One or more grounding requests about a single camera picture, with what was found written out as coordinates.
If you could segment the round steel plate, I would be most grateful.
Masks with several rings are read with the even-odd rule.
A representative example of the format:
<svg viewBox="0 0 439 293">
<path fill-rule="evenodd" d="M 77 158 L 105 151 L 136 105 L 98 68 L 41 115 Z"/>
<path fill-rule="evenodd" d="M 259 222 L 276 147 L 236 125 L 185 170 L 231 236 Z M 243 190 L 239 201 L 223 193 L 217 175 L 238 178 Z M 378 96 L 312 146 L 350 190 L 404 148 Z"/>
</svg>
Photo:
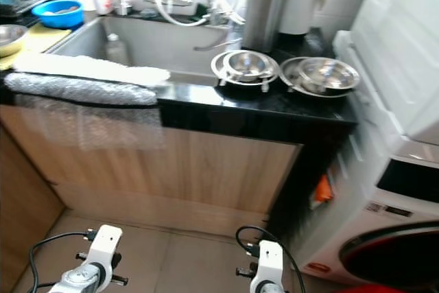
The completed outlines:
<svg viewBox="0 0 439 293">
<path fill-rule="evenodd" d="M 339 97 L 343 97 L 345 95 L 348 95 L 349 92 L 354 90 L 353 89 L 347 93 L 343 93 L 342 95 L 335 95 L 335 96 L 319 95 L 319 93 L 311 93 L 311 92 L 305 91 L 304 89 L 302 89 L 302 87 L 299 86 L 299 74 L 297 73 L 297 69 L 296 69 L 299 62 L 301 60 L 304 60 L 305 58 L 311 58 L 311 57 L 290 58 L 289 60 L 283 61 L 283 63 L 281 64 L 282 73 L 280 75 L 280 79 L 282 79 L 282 81 L 284 83 L 286 83 L 286 85 L 288 85 L 289 91 L 304 93 L 304 95 L 309 95 L 311 97 L 339 98 Z"/>
<path fill-rule="evenodd" d="M 217 85 L 219 86 L 257 86 L 260 88 L 261 92 L 267 93 L 270 89 L 270 83 L 272 83 L 273 80 L 276 80 L 281 73 L 280 65 L 277 64 L 276 61 L 268 55 L 263 54 L 270 66 L 272 67 L 270 68 L 270 74 L 263 76 L 263 78 L 257 80 L 256 82 L 233 82 L 233 80 L 229 79 L 229 77 L 226 76 L 226 71 L 222 68 L 222 60 L 223 58 L 225 58 L 225 55 L 229 54 L 229 52 L 232 51 L 225 51 L 222 54 L 216 55 L 211 60 L 211 70 L 213 71 L 217 79 L 219 79 L 219 83 L 217 83 Z"/>
</svg>

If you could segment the large steel bowl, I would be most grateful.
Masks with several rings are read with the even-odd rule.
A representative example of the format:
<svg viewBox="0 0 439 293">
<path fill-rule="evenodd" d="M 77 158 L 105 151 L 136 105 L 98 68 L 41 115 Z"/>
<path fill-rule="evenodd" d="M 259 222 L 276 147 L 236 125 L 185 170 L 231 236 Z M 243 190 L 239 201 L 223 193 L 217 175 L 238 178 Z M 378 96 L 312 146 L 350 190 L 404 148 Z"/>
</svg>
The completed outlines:
<svg viewBox="0 0 439 293">
<path fill-rule="evenodd" d="M 0 57 L 4 58 L 21 51 L 28 32 L 28 27 L 24 25 L 0 25 Z"/>
</svg>

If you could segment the clear bubble wrap sheet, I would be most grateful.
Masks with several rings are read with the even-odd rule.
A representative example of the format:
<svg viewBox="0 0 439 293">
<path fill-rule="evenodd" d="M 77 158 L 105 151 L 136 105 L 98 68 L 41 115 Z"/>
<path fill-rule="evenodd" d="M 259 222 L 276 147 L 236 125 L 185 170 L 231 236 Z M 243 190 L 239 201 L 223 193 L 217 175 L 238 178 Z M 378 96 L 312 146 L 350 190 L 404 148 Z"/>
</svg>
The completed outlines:
<svg viewBox="0 0 439 293">
<path fill-rule="evenodd" d="M 157 87 L 165 69 L 90 56 L 25 54 L 3 85 L 25 111 L 28 129 L 82 151 L 165 148 Z"/>
</svg>

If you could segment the yellow mat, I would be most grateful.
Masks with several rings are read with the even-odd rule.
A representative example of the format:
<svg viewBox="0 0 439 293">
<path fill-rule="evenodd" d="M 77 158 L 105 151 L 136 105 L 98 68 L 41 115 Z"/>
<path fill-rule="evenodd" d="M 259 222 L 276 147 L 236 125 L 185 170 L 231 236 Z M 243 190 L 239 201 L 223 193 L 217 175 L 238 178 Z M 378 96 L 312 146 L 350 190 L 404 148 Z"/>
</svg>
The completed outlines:
<svg viewBox="0 0 439 293">
<path fill-rule="evenodd" d="M 53 27 L 46 27 L 42 23 L 36 23 L 28 29 L 29 32 L 25 37 L 24 47 L 21 51 L 4 58 L 0 57 L 1 71 L 10 69 L 18 55 L 28 54 L 28 52 L 31 52 L 32 54 L 40 54 L 41 52 L 47 51 L 72 33 L 72 30 L 54 29 Z"/>
</svg>

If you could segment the wooden side cabinet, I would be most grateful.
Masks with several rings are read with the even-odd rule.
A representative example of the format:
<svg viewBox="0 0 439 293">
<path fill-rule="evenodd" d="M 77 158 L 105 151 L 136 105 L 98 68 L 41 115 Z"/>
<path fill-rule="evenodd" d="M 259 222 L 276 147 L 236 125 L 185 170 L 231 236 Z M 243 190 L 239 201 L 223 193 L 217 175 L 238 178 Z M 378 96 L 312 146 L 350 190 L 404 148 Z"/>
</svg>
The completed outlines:
<svg viewBox="0 0 439 293">
<path fill-rule="evenodd" d="M 44 239 L 65 209 L 65 205 L 30 168 L 4 165 L 1 179 L 1 287 L 12 293 L 28 265 L 28 251 Z"/>
</svg>

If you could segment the blue plastic bowl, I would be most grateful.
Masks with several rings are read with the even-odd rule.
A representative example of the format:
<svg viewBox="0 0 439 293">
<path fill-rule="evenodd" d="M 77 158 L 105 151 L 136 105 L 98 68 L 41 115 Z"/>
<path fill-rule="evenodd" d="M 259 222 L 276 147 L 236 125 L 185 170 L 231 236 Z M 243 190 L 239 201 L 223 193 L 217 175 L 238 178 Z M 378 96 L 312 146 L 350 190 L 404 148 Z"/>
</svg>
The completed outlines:
<svg viewBox="0 0 439 293">
<path fill-rule="evenodd" d="M 46 27 L 69 29 L 84 23 L 84 8 L 76 0 L 54 0 L 35 5 L 31 13 Z"/>
</svg>

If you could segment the clear plastic bottle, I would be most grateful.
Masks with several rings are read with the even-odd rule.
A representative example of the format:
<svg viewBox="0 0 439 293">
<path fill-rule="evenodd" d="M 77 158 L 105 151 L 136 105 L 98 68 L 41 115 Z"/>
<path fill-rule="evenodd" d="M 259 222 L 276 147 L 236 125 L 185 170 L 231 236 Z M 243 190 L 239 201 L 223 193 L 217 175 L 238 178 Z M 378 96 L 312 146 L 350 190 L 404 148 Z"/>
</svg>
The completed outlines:
<svg viewBox="0 0 439 293">
<path fill-rule="evenodd" d="M 110 33 L 107 35 L 106 55 L 107 60 L 113 61 L 113 63 L 131 65 L 128 46 L 119 39 L 119 36 L 116 33 Z"/>
</svg>

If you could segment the stainless steel sink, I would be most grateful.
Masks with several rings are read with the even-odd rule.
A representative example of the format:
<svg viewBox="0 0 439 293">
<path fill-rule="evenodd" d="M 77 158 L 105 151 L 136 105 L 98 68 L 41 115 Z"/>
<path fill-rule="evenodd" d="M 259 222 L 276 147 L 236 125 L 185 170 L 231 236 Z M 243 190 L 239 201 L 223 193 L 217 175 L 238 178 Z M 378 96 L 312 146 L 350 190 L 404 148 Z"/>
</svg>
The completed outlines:
<svg viewBox="0 0 439 293">
<path fill-rule="evenodd" d="M 227 27 L 183 27 L 162 21 L 101 16 L 79 27 L 48 49 L 48 54 L 91 56 L 107 60 L 107 36 L 116 34 L 128 46 L 131 65 L 170 72 L 170 82 L 215 86 L 211 60 L 239 39 Z"/>
</svg>

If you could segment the wooden cabinet door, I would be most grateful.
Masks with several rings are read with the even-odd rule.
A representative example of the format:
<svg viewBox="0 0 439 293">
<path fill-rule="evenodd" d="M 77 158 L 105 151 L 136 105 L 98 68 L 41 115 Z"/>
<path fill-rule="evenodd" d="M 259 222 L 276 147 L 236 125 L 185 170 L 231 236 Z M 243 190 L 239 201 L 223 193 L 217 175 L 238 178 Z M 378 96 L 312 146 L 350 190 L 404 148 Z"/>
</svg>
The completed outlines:
<svg viewBox="0 0 439 293">
<path fill-rule="evenodd" d="M 32 109 L 3 106 L 0 120 L 75 214 L 213 235 L 263 224 L 299 153 L 294 143 L 175 128 L 159 149 L 83 150 L 32 129 Z"/>
</svg>

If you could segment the steel knife block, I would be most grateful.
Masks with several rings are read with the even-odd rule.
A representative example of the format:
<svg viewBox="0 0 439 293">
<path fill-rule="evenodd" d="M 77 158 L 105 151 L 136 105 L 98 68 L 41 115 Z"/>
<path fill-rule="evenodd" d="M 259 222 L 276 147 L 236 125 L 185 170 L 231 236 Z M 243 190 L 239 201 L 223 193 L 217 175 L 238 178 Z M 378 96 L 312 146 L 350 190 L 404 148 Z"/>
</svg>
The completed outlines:
<svg viewBox="0 0 439 293">
<path fill-rule="evenodd" d="M 241 47 L 268 54 L 274 48 L 283 0 L 246 0 Z"/>
</svg>

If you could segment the white water filter cylinder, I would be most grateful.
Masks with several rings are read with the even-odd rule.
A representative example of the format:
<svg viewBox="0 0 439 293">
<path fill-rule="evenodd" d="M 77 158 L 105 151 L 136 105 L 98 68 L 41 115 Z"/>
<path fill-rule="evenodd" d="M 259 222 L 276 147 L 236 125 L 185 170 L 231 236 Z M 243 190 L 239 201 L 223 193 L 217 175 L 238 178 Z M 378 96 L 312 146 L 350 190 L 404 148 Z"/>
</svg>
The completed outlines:
<svg viewBox="0 0 439 293">
<path fill-rule="evenodd" d="M 288 35 L 307 34 L 320 2 L 321 0 L 285 0 L 278 32 Z"/>
</svg>

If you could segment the small orange object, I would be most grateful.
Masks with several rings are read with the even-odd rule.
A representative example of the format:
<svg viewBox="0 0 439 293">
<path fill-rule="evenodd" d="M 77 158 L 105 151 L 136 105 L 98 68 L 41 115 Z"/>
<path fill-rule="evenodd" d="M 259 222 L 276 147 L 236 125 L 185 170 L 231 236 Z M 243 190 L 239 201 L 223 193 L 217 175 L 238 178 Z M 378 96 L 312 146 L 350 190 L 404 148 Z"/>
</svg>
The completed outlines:
<svg viewBox="0 0 439 293">
<path fill-rule="evenodd" d="M 331 186 L 329 175 L 323 174 L 319 183 L 316 185 L 313 193 L 311 193 L 311 202 L 320 204 L 333 199 L 333 188 Z"/>
</svg>

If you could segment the white washing machine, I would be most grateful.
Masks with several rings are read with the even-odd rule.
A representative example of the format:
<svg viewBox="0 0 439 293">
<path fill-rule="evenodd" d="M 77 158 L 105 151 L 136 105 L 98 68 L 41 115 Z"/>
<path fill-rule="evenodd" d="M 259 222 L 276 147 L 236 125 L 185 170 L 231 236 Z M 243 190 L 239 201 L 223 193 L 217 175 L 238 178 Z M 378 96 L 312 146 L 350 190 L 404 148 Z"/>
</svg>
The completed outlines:
<svg viewBox="0 0 439 293">
<path fill-rule="evenodd" d="M 439 163 L 350 142 L 326 178 L 332 199 L 308 202 L 291 238 L 304 273 L 439 290 Z"/>
</svg>

